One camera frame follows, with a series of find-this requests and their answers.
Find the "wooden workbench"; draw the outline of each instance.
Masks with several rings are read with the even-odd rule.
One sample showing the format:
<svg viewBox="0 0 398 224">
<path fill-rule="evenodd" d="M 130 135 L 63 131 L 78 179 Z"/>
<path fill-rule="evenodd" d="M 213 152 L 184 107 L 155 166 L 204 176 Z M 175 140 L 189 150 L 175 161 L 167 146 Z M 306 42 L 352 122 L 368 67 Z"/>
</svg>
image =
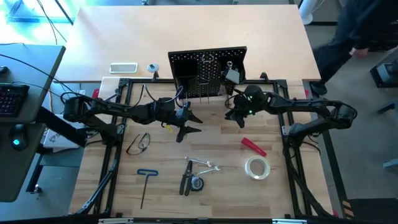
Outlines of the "wooden workbench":
<svg viewBox="0 0 398 224">
<path fill-rule="evenodd" d="M 112 95 L 118 82 L 118 78 L 103 78 L 99 96 L 106 98 Z M 288 81 L 288 86 L 291 98 L 305 97 L 301 82 Z M 175 94 L 173 84 L 149 84 L 148 87 L 154 98 Z M 272 91 L 270 86 L 264 85 L 262 88 L 264 91 Z M 140 90 L 141 84 L 133 86 L 131 105 L 138 100 Z M 198 99 L 190 100 L 193 102 L 194 114 L 203 124 L 187 124 L 202 129 L 202 132 L 189 134 L 181 143 L 175 142 L 178 128 L 174 127 L 174 131 L 169 133 L 160 127 L 159 122 L 146 126 L 131 120 L 127 122 L 114 193 L 113 215 L 122 212 L 124 217 L 283 218 L 286 213 L 293 214 L 277 116 L 263 111 L 245 119 L 246 127 L 240 129 L 236 122 L 224 120 L 227 112 L 224 100 L 222 97 L 210 98 L 210 104 L 206 98 L 202 98 L 202 104 L 199 104 Z M 145 93 L 140 104 L 150 101 Z M 100 117 L 106 122 L 111 121 L 110 116 Z M 300 123 L 310 121 L 308 113 L 294 113 L 294 118 Z M 145 132 L 151 135 L 148 150 L 139 156 L 128 155 L 125 152 L 128 145 L 137 134 Z M 271 173 L 265 180 L 255 181 L 246 176 L 244 164 L 256 153 L 241 145 L 243 137 L 251 139 L 267 152 Z M 70 205 L 71 212 L 81 208 L 97 187 L 104 152 L 105 147 L 100 143 L 85 149 Z M 318 151 L 303 145 L 301 152 L 308 187 L 324 208 L 331 212 Z M 204 174 L 204 189 L 201 192 L 191 192 L 188 197 L 178 194 L 182 174 L 187 166 L 185 156 L 210 160 L 222 167 L 219 172 Z M 145 177 L 136 174 L 140 168 L 159 171 L 157 177 L 149 177 L 142 210 L 140 204 Z M 207 167 L 203 165 L 193 167 L 194 172 L 205 169 Z M 102 208 L 107 192 L 108 188 L 105 190 Z"/>
<path fill-rule="evenodd" d="M 82 7 L 56 78 L 100 82 L 116 62 L 137 62 L 138 77 L 157 63 L 171 78 L 168 52 L 239 46 L 246 78 L 320 78 L 297 5 Z"/>
</svg>

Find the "pegboard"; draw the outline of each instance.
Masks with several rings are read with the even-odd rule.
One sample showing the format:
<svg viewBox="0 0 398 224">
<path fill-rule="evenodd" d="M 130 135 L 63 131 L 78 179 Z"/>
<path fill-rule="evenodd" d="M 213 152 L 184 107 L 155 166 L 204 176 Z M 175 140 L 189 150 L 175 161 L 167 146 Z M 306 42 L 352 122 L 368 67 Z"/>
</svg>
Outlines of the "pegboard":
<svg viewBox="0 0 398 224">
<path fill-rule="evenodd" d="M 186 94 L 180 98 L 219 96 L 227 62 L 233 63 L 233 68 L 239 72 L 239 83 L 242 83 L 245 80 L 243 60 L 246 51 L 246 47 L 230 47 L 169 52 L 176 89 L 181 85 L 187 87 Z M 224 84 L 227 93 L 232 93 L 234 83 Z"/>
</svg>

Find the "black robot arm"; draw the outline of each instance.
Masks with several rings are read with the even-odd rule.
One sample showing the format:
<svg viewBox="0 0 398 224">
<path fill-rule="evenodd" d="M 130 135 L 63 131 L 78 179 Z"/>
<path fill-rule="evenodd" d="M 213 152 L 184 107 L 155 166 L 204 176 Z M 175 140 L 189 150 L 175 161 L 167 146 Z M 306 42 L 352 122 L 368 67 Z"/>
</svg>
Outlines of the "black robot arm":
<svg viewBox="0 0 398 224">
<path fill-rule="evenodd" d="M 282 114 L 288 111 L 315 112 L 321 118 L 307 124 L 295 123 L 290 127 L 287 142 L 299 147 L 303 139 L 313 133 L 322 133 L 329 129 L 351 127 L 357 112 L 351 106 L 340 101 L 326 99 L 288 100 L 276 93 L 263 92 L 257 85 L 249 85 L 244 92 L 234 96 L 234 108 L 225 114 L 225 119 L 236 121 L 244 127 L 244 118 L 259 111 L 270 114 Z"/>
<path fill-rule="evenodd" d="M 134 122 L 140 124 L 150 124 L 154 121 L 160 121 L 162 124 L 173 125 L 180 128 L 176 141 L 181 142 L 184 135 L 201 131 L 200 129 L 185 126 L 185 122 L 187 121 L 202 123 L 199 118 L 193 115 L 189 107 L 190 102 L 188 101 L 184 104 L 183 108 L 175 111 L 174 100 L 172 98 L 159 98 L 158 101 L 153 101 L 145 105 L 128 106 L 104 101 L 101 98 L 92 99 L 87 96 L 76 96 L 66 100 L 63 118 L 71 122 L 84 123 L 98 131 L 104 144 L 116 142 L 124 128 L 113 124 L 106 124 L 97 118 L 96 114 L 109 114 L 131 118 Z"/>
</svg>

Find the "tape roll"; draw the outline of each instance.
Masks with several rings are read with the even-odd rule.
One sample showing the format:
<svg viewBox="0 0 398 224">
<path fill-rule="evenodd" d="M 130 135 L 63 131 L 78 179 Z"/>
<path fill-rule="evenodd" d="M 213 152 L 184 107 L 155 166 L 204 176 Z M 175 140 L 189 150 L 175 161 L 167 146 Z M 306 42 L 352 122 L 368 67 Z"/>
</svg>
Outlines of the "tape roll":
<svg viewBox="0 0 398 224">
<path fill-rule="evenodd" d="M 264 172 L 261 175 L 256 175 L 251 171 L 250 165 L 254 161 L 261 163 L 264 167 Z M 246 171 L 246 174 L 253 180 L 264 180 L 266 177 L 268 177 L 269 172 L 271 171 L 271 166 L 266 158 L 262 156 L 252 156 L 246 161 L 244 170 Z"/>
</svg>

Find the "red object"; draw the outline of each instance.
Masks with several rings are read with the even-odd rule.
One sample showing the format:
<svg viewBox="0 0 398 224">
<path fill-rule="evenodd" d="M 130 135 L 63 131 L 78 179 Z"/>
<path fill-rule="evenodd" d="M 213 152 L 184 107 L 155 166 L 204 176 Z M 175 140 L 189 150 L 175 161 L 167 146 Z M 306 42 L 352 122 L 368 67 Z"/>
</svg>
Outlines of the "red object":
<svg viewBox="0 0 398 224">
<path fill-rule="evenodd" d="M 98 89 L 98 88 L 95 89 L 93 92 L 93 98 L 98 98 L 99 93 L 100 93 L 100 89 Z"/>
<path fill-rule="evenodd" d="M 256 144 L 254 144 L 252 141 L 248 140 L 247 138 L 243 138 L 241 142 L 245 146 L 253 149 L 253 151 L 255 151 L 256 153 L 260 154 L 261 156 L 264 156 L 264 157 L 267 156 L 267 153 L 264 152 L 264 150 L 262 150 L 260 147 L 258 147 Z"/>
<path fill-rule="evenodd" d="M 336 212 L 336 210 L 333 209 L 333 216 L 338 217 L 338 213 Z"/>
</svg>

